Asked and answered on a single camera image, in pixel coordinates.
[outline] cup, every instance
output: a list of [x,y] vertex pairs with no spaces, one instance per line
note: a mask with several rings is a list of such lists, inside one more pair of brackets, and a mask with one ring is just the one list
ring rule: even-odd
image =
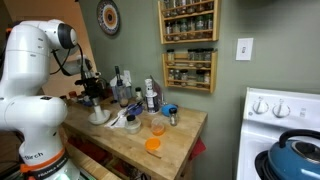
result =
[[151,122],[151,131],[155,136],[161,136],[165,131],[165,125],[160,118],[155,118]]

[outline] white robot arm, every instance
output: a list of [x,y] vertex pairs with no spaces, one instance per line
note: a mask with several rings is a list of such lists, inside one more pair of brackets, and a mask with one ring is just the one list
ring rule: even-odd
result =
[[67,115],[65,103],[36,96],[49,78],[50,52],[76,45],[75,30],[59,20],[21,22],[8,38],[0,82],[0,130],[23,133],[21,169],[36,179],[79,178],[58,133]]

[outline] wooden spice rack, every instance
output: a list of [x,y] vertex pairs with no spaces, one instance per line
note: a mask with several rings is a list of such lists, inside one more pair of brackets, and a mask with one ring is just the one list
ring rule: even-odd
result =
[[[193,90],[200,90],[200,91],[207,91],[210,93],[213,93],[213,91],[216,88],[216,76],[217,76],[217,57],[218,57],[218,51],[214,51],[211,54],[211,61],[190,61],[188,60],[188,53],[176,53],[174,55],[175,60],[174,61],[168,61],[168,54],[162,54],[162,63],[163,63],[163,76],[164,76],[164,85],[165,87],[177,87],[177,88],[185,88],[185,89],[193,89]],[[170,66],[169,63],[174,62],[177,63],[209,63],[211,64],[210,68],[196,68],[196,67],[190,67],[188,65],[186,66]],[[195,84],[203,84],[207,87],[196,87],[196,86],[181,86],[181,85],[175,85],[171,84],[172,82],[185,82],[188,84],[188,81],[182,81],[182,80],[169,80],[169,70],[170,69],[187,69],[187,70],[204,70],[204,71],[210,71],[210,83],[203,83],[203,82],[194,82]]]
[[[183,14],[183,15],[177,15],[174,17],[165,17],[164,13],[166,11],[174,10],[174,9],[180,9],[184,7],[189,7],[189,6],[197,6],[200,4],[207,4],[207,3],[214,3],[214,8],[213,10],[205,10],[202,12],[194,12],[192,14]],[[161,39],[161,44],[173,44],[173,43],[186,43],[186,42],[205,42],[205,41],[217,41],[219,39],[219,29],[220,29],[220,9],[221,9],[221,3],[220,0],[206,0],[203,2],[197,2],[194,4],[188,4],[185,6],[178,6],[176,8],[170,8],[166,9],[165,4],[162,1],[158,1],[158,13],[159,13],[159,27],[160,27],[160,39]],[[177,41],[167,41],[166,37],[167,36],[176,36],[178,34],[183,34],[183,33],[171,33],[171,34],[166,34],[165,31],[165,23],[166,22],[172,22],[176,21],[182,18],[190,18],[190,17],[195,17],[195,16],[200,16],[200,15],[206,15],[206,14],[212,14],[213,17],[213,29],[208,29],[208,30],[199,30],[199,31],[188,31],[187,33],[207,33],[210,34],[209,37],[201,38],[201,39],[187,39],[187,40],[177,40]]]

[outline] stove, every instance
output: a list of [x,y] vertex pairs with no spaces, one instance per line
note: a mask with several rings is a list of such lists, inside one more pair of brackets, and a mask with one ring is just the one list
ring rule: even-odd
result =
[[[237,180],[274,179],[267,152],[291,129],[320,131],[320,95],[248,88],[237,166]],[[308,137],[290,139],[320,141]]]

